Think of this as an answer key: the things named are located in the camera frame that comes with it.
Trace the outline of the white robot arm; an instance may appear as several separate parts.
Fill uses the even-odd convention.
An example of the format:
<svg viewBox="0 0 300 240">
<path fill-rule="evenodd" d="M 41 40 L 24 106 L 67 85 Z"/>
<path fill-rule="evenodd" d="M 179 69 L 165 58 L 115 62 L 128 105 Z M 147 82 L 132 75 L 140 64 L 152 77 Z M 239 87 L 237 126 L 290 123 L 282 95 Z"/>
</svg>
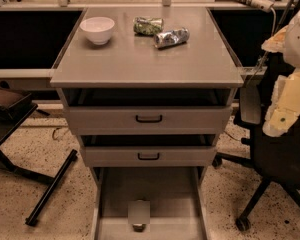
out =
<svg viewBox="0 0 300 240">
<path fill-rule="evenodd" d="M 287 133 L 300 116 L 300 10 L 276 34 L 262 44 L 268 52 L 280 52 L 284 61 L 294 67 L 287 77 L 275 81 L 263 132 L 270 137 Z"/>
</svg>

